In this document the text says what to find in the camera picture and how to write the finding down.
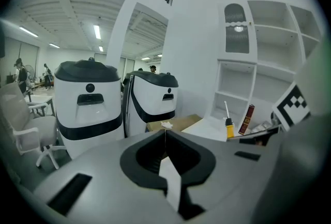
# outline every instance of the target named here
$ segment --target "black stripe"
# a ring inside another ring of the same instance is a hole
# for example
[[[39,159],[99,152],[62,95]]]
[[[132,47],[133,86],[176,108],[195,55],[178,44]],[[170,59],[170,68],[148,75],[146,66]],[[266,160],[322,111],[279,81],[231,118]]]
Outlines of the black stripe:
[[[239,156],[241,158],[254,160],[254,161],[258,161],[261,157],[261,155],[259,155],[259,154],[254,154],[254,153],[249,153],[249,152],[240,152],[240,151],[236,152],[234,155]]]
[[[145,123],[149,123],[149,122],[155,122],[155,121],[162,121],[162,120],[168,120],[171,119],[175,116],[175,110],[169,113],[165,113],[165,114],[156,114],[156,115],[152,115],[152,114],[148,114],[144,111],[144,109],[142,109],[142,107],[140,106],[140,104],[138,103],[133,89],[134,89],[134,78],[135,76],[133,76],[132,79],[132,86],[131,86],[131,98],[133,101],[133,105],[138,113],[138,116],[141,118],[142,121],[144,121]]]
[[[63,126],[58,118],[56,117],[57,127],[60,130],[63,137],[68,140],[82,140],[82,139],[89,139],[93,137],[97,137],[102,134],[109,133],[114,131],[120,127],[123,122],[122,113],[113,120],[97,124],[91,125],[87,127],[77,127],[77,128],[68,128]]]
[[[48,206],[66,215],[83,192],[91,176],[78,173],[71,181],[48,203]]]

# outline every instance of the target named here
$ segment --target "shelf compartment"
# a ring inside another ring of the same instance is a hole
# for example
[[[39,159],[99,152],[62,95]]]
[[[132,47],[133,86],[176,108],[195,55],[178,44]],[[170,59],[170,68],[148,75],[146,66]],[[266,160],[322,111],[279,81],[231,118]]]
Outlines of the shelf compartment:
[[[255,26],[258,43],[258,60],[296,71],[303,63],[298,34],[271,26]]]
[[[248,1],[254,24],[270,25],[296,31],[294,20],[285,3]]]
[[[220,61],[217,91],[246,100],[252,88],[253,75],[253,64]]]
[[[248,126],[249,128],[253,128],[264,121],[270,122],[272,106],[286,92],[290,85],[291,82],[257,73],[253,95],[249,102],[255,106],[251,122]]]
[[[227,118],[224,101],[227,102],[230,118],[235,124],[235,130],[237,130],[244,114],[246,114],[247,102],[224,94],[215,93],[211,116],[220,121]]]
[[[317,26],[314,15],[311,11],[301,9],[299,7],[291,6],[294,16],[298,22],[300,32],[302,34],[321,39],[321,32]]]
[[[295,75],[294,71],[282,67],[277,67],[264,61],[258,61],[257,73],[287,82],[293,82]]]
[[[302,40],[304,42],[304,47],[305,47],[305,55],[306,58],[309,57],[311,52],[315,49],[315,47],[319,44],[319,41],[316,38],[307,36],[302,34]]]

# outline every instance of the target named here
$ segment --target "white chair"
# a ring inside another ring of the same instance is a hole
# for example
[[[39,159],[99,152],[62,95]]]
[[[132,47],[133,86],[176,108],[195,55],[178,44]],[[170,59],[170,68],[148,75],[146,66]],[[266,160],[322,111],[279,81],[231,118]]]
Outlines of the white chair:
[[[31,109],[47,107],[46,103],[28,106],[17,83],[10,83],[0,89],[0,115],[9,134],[12,134],[16,147],[21,155],[35,149],[41,150],[36,162],[40,167],[41,160],[49,155],[55,168],[59,166],[52,151],[66,150],[65,146],[53,146],[56,142],[56,118],[44,116],[31,119]]]

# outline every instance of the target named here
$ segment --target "column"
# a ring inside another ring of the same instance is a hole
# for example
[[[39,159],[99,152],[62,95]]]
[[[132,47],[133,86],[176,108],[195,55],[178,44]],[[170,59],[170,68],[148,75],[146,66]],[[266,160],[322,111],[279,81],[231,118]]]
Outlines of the column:
[[[126,31],[136,3],[135,0],[125,0],[118,13],[108,45],[106,65],[118,68]]]

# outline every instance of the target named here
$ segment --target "person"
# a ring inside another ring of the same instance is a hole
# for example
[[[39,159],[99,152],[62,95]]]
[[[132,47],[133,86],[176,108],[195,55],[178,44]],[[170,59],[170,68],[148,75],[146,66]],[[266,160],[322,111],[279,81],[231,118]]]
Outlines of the person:
[[[21,58],[18,58],[16,60],[16,66],[19,69],[19,77],[18,77],[19,88],[20,88],[23,96],[25,96],[27,72],[26,72],[26,69],[23,66]]]
[[[156,66],[152,65],[149,67],[152,73],[156,73]]]
[[[46,65],[46,63],[43,65],[45,67],[45,72],[44,72],[44,76],[45,76],[45,89],[48,89],[48,87],[51,87],[51,81],[53,80],[52,77],[52,72],[50,70],[50,68]]]
[[[15,71],[15,74],[13,76],[13,79],[14,79],[14,82],[18,82],[20,70],[18,69],[16,63],[14,64],[14,67],[16,67],[16,71]]]

